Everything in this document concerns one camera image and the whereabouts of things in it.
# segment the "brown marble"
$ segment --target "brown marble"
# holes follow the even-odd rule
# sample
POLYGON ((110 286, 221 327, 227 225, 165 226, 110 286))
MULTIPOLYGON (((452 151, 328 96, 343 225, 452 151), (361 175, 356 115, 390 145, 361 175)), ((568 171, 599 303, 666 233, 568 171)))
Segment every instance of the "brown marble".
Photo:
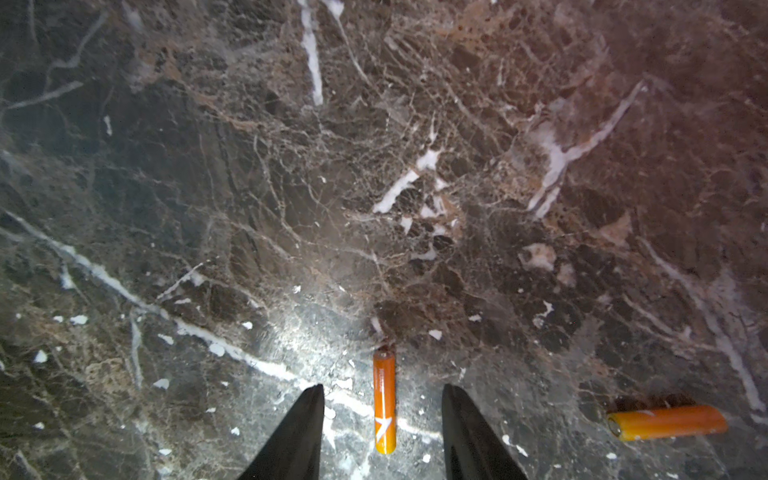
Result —
POLYGON ((3 2, 0 477, 236 478, 321 382, 323 478, 443 478, 452 382, 531 479, 764 478, 767 18, 3 2), (604 421, 691 402, 730 431, 604 421))

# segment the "white speck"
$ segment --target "white speck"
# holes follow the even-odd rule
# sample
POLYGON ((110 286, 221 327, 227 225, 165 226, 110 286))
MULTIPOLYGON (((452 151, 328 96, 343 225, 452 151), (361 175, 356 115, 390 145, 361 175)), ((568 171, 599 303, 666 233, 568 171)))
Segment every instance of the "white speck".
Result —
POLYGON ((416 168, 419 170, 425 170, 427 168, 429 170, 435 170, 437 168, 437 160, 441 153, 442 150, 434 151, 431 148, 428 149, 425 154, 416 160, 416 168))
POLYGON ((224 353, 227 351, 224 349, 224 346, 219 343, 211 343, 210 346, 208 346, 208 349, 211 353, 213 353, 215 356, 224 356, 224 353))
POLYGON ((333 380, 333 385, 338 385, 339 387, 345 389, 345 390, 351 390, 353 386, 352 379, 346 379, 346 380, 333 380))
POLYGON ((173 345, 174 344, 174 338, 171 337, 171 336, 163 335, 162 333, 158 333, 157 336, 159 336, 160 338, 165 340, 165 343, 167 343, 168 345, 173 345))
POLYGON ((403 228, 403 233, 408 234, 409 231, 411 231, 411 226, 413 225, 413 219, 411 217, 403 217, 400 219, 400 226, 403 228))
POLYGON ((422 209, 419 211, 419 216, 421 218, 436 218, 437 214, 433 209, 427 207, 426 205, 423 205, 422 209))
POLYGON ((379 335, 384 335, 384 330, 382 329, 382 324, 379 321, 379 317, 377 316, 371 317, 371 326, 376 331, 376 333, 378 333, 379 335))
POLYGON ((558 282, 562 283, 568 288, 573 288, 576 286, 576 269, 573 265, 570 263, 564 263, 560 266, 560 271, 558 272, 558 282))
POLYGON ((603 305, 609 305, 611 303, 611 295, 608 292, 603 293, 597 298, 598 302, 603 305))
POLYGON ((554 261, 558 258, 554 248, 544 243, 532 243, 527 247, 523 247, 523 250, 531 254, 530 260, 525 260, 521 253, 518 255, 520 263, 526 269, 540 268, 548 272, 554 270, 554 261))
POLYGON ((141 13, 138 8, 132 8, 125 0, 123 0, 123 14, 128 24, 137 32, 144 32, 144 23, 141 21, 141 13))
POLYGON ((107 127, 107 136, 111 137, 112 136, 112 121, 110 120, 109 115, 105 115, 104 116, 104 125, 107 127))
POLYGON ((437 140, 437 132, 435 131, 435 115, 432 114, 432 122, 429 124, 429 143, 434 144, 437 140))
POLYGON ((432 261, 435 258, 437 258, 437 250, 435 250, 435 246, 430 243, 429 250, 427 250, 426 253, 412 253, 411 258, 413 258, 414 260, 432 261))
POLYGON ((200 286, 203 283, 205 283, 206 280, 208 280, 205 276, 200 275, 198 272, 196 272, 194 270, 191 270, 185 276, 189 276, 188 278, 190 279, 192 284, 195 285, 195 286, 200 286))
POLYGON ((448 185, 450 185, 448 182, 443 180, 440 177, 435 178, 435 191, 439 192, 440 190, 446 188, 448 185))
POLYGON ((46 363, 48 361, 48 354, 42 350, 38 350, 38 354, 35 355, 35 359, 32 361, 35 363, 46 363))
POLYGON ((445 204, 442 202, 441 196, 439 195, 433 196, 432 203, 435 205, 435 213, 438 216, 448 214, 448 211, 445 209, 445 204))
POLYGON ((85 315, 76 315, 69 319, 74 325, 85 325, 88 322, 88 317, 85 315))
POLYGON ((498 66, 498 75, 496 75, 496 86, 501 87, 504 84, 504 62, 502 60, 501 64, 498 66))
POLYGON ((406 188, 411 187, 411 184, 418 179, 419 174, 413 170, 408 170, 406 174, 400 177, 395 182, 395 184, 389 188, 381 201, 373 206, 373 213, 378 212, 380 214, 385 214, 389 212, 392 209, 392 205, 395 204, 395 200, 397 200, 398 195, 400 195, 406 188))
POLYGON ((550 313, 554 312, 554 308, 552 308, 552 304, 551 303, 549 303, 547 300, 542 300, 542 302, 544 302, 544 307, 547 309, 547 311, 544 312, 544 313, 539 313, 539 315, 547 316, 550 313))
POLYGON ((323 3, 328 7, 331 15, 339 22, 342 12, 344 12, 344 3, 340 0, 323 0, 323 3))
POLYGON ((552 304, 549 303, 546 300, 542 300, 544 302, 544 306, 546 307, 547 311, 544 313, 537 313, 536 316, 533 319, 533 324, 536 328, 540 329, 544 326, 544 318, 547 317, 550 313, 554 312, 554 309, 552 308, 552 304))
POLYGON ((320 77, 320 59, 317 55, 317 39, 312 26, 312 11, 307 0, 296 0, 301 6, 301 25, 304 27, 304 35, 301 38, 301 46, 306 51, 307 63, 312 75, 312 99, 315 105, 323 104, 323 79, 320 77))
POLYGON ((66 263, 61 265, 61 288, 64 290, 74 289, 74 282, 72 281, 72 277, 69 274, 69 269, 67 268, 66 263))
POLYGON ((170 385, 170 380, 168 379, 159 379, 152 384, 152 386, 156 386, 157 388, 163 389, 163 390, 168 390, 169 385, 170 385))

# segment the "orange battery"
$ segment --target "orange battery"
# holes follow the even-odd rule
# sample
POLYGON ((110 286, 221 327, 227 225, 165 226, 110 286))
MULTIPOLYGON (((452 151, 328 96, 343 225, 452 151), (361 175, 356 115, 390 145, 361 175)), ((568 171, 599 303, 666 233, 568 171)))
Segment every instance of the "orange battery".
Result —
POLYGON ((706 405, 611 413, 608 425, 623 442, 709 435, 728 430, 722 414, 706 405))
POLYGON ((397 445, 395 419, 395 351, 383 346, 373 353, 373 411, 376 450, 388 455, 397 445))

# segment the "battery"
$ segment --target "battery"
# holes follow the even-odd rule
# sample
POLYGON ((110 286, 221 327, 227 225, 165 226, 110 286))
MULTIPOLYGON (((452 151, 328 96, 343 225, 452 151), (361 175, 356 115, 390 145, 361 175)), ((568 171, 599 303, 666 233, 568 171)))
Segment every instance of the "battery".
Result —
POLYGON ((383 346, 373 353, 373 411, 376 450, 384 455, 397 445, 395 389, 395 351, 383 346))
POLYGON ((611 413, 608 426, 624 442, 709 435, 728 430, 723 415, 706 405, 611 413))

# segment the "marble floor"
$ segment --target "marble floor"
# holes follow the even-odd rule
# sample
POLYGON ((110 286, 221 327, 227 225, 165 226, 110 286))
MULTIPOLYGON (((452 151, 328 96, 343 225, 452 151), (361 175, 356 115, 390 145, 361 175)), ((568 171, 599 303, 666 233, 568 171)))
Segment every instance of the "marble floor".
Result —
POLYGON ((768 477, 768 6, 0 2, 0 478, 768 477), (398 447, 373 448, 394 340, 398 447), (717 407, 622 444, 606 412, 717 407))

